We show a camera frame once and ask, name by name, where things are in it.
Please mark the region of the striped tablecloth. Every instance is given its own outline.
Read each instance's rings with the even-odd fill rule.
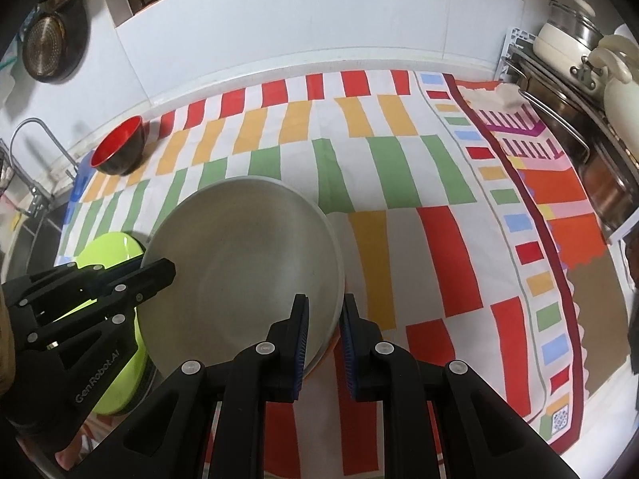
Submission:
[[[471,110],[474,99],[495,108],[494,91],[504,90],[438,73],[362,70],[270,81],[166,113],[147,125],[135,173],[93,176],[59,261],[111,230],[146,243],[181,200],[216,180],[281,179],[328,215],[347,289],[387,340],[436,364],[467,361],[564,451],[578,439],[585,396],[564,271],[605,247],[574,170],[534,112],[511,110],[510,123]],[[507,126],[496,128],[500,121]],[[510,152],[509,143],[524,150]],[[558,168],[573,195],[535,173]],[[555,192],[551,201],[544,192]],[[583,244],[557,247],[552,221],[578,216],[572,235]],[[286,478],[379,477],[382,439],[381,406],[350,400],[338,344],[298,402],[268,406],[265,469]]]

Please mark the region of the cooking pot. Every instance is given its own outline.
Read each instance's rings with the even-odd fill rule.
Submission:
[[[608,68],[603,99],[606,116],[639,159],[639,47],[623,36],[606,36],[590,54],[589,62]]]
[[[601,100],[607,74],[593,72],[586,62],[603,34],[590,19],[595,17],[592,7],[584,0],[573,1],[578,10],[550,0],[550,17],[535,38],[532,49],[566,81]]]

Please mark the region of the screw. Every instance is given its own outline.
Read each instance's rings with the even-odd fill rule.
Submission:
[[[200,370],[200,363],[197,360],[188,360],[182,364],[184,374],[195,374]]]
[[[395,346],[391,342],[378,342],[375,344],[375,351],[379,354],[391,354],[395,351]]]
[[[461,360],[453,360],[448,364],[448,368],[455,374],[466,374],[466,371],[468,371],[468,365]]]
[[[271,354],[274,350],[276,350],[276,346],[271,342],[260,342],[255,347],[255,351],[257,351],[259,354]]]

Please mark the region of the dish rack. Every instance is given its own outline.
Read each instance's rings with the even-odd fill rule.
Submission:
[[[518,58],[525,60],[551,81],[561,93],[565,94],[574,104],[578,105],[584,114],[599,128],[601,133],[606,137],[606,140],[608,140],[609,145],[615,150],[616,158],[623,164],[624,173],[632,178],[635,186],[639,186],[639,161],[632,155],[623,140],[610,125],[600,106],[539,60],[532,51],[532,43],[522,44],[520,41],[517,44],[510,44],[507,48],[506,57],[513,61],[517,61]],[[607,236],[608,243],[613,244],[623,240],[637,223],[639,223],[639,208],[637,208],[619,228]]]

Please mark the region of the red bowl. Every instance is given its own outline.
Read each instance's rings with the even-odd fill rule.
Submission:
[[[141,162],[146,135],[142,117],[136,115],[111,131],[95,148],[91,167],[109,175],[131,173]]]

